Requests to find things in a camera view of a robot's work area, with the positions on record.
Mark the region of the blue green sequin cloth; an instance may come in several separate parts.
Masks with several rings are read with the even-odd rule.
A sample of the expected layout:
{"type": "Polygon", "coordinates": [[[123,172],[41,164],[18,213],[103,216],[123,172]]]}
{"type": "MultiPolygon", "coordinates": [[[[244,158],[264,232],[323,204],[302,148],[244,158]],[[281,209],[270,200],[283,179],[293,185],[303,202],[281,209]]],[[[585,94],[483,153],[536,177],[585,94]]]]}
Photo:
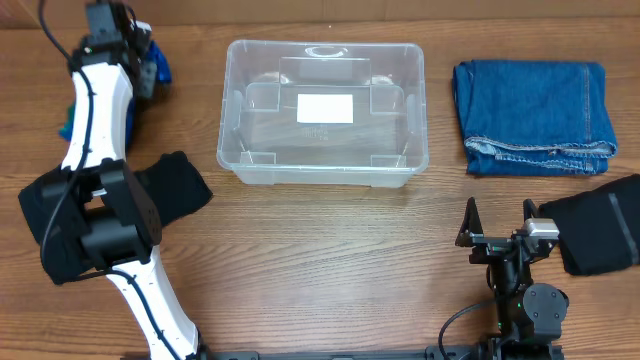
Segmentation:
{"type": "Polygon", "coordinates": [[[141,63],[141,74],[138,93],[129,103],[126,115],[125,147],[131,145],[136,108],[141,107],[143,101],[151,101],[157,88],[169,86],[172,74],[169,63],[154,41],[151,41],[144,61],[141,63]]]}

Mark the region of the black sock with band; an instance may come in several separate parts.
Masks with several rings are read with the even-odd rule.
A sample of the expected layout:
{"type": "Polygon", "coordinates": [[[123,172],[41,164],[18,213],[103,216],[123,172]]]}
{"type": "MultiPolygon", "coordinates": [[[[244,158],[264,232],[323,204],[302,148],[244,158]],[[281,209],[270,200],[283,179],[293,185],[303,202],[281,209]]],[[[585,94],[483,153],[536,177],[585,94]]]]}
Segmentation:
{"type": "MultiPolygon", "coordinates": [[[[53,204],[47,206],[43,198],[43,189],[49,182],[62,182],[62,186],[71,179],[68,170],[56,167],[36,178],[31,184],[23,188],[18,195],[22,213],[27,225],[38,245],[44,239],[52,211],[59,200],[59,195],[54,198],[53,204]]],[[[81,251],[78,243],[71,240],[59,229],[59,221],[66,217],[63,210],[58,212],[56,225],[50,231],[44,252],[43,270],[55,285],[73,281],[84,273],[94,268],[90,259],[81,251]]]]}

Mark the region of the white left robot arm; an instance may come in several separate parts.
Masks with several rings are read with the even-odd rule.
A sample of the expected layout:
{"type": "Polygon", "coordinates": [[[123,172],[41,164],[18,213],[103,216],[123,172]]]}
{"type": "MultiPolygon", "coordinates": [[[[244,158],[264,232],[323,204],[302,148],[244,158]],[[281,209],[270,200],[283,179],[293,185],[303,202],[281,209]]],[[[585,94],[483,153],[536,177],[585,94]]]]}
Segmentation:
{"type": "Polygon", "coordinates": [[[180,151],[132,170],[126,147],[135,104],[170,81],[147,23],[110,4],[67,54],[74,116],[61,164],[25,187],[19,202],[57,285],[104,277],[125,298],[153,359],[204,359],[206,345],[182,309],[160,254],[163,228],[212,198],[180,151]]]}

